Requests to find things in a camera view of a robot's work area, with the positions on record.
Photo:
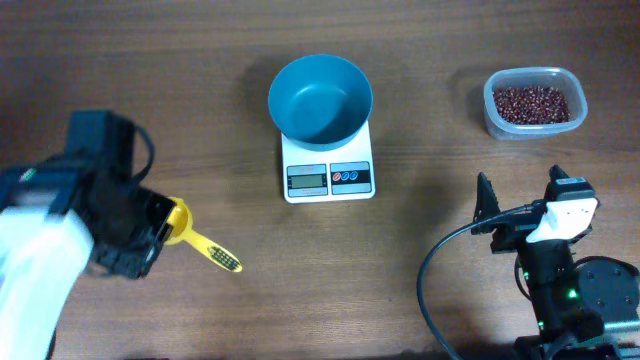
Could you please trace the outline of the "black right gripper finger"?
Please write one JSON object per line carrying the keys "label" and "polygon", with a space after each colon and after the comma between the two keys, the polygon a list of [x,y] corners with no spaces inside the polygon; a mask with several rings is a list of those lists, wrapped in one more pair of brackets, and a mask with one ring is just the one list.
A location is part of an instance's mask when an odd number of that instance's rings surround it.
{"label": "black right gripper finger", "polygon": [[[477,199],[473,222],[479,223],[501,212],[491,181],[483,172],[477,176]],[[485,223],[471,230],[472,235],[494,232],[500,226],[496,221]]]}
{"label": "black right gripper finger", "polygon": [[566,174],[566,172],[559,166],[553,165],[549,169],[550,183],[554,185],[566,185],[569,184],[570,177]]}

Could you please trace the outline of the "yellow plastic measuring scoop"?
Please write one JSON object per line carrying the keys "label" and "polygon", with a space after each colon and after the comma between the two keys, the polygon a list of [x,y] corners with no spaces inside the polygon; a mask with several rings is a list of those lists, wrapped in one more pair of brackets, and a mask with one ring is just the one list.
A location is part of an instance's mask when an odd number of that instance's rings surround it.
{"label": "yellow plastic measuring scoop", "polygon": [[175,206],[167,220],[167,224],[172,229],[164,242],[166,246],[186,242],[209,261],[226,271],[239,273],[243,270],[241,261],[235,255],[193,229],[193,214],[183,199],[170,197],[170,200]]}

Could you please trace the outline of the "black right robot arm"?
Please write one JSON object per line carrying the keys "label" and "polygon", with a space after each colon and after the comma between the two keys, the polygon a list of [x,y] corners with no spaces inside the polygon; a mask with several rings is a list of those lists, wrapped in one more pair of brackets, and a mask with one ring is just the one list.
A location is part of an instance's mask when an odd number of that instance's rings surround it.
{"label": "black right robot arm", "polygon": [[639,270],[606,256],[574,259],[572,245],[592,230],[599,201],[583,177],[549,170],[543,198],[524,210],[500,209],[491,182],[477,177],[475,234],[492,236],[495,254],[513,253],[516,283],[528,296],[538,334],[515,340],[517,359],[636,359],[622,334],[639,329]]}

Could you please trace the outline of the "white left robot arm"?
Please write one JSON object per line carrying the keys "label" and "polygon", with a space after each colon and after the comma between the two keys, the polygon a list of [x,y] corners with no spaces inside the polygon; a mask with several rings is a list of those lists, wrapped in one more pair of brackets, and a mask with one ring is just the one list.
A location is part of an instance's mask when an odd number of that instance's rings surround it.
{"label": "white left robot arm", "polygon": [[94,264],[146,276],[173,229],[175,203],[142,186],[134,143],[148,133],[111,111],[72,114],[64,150],[1,172],[1,356],[48,359],[63,307]]}

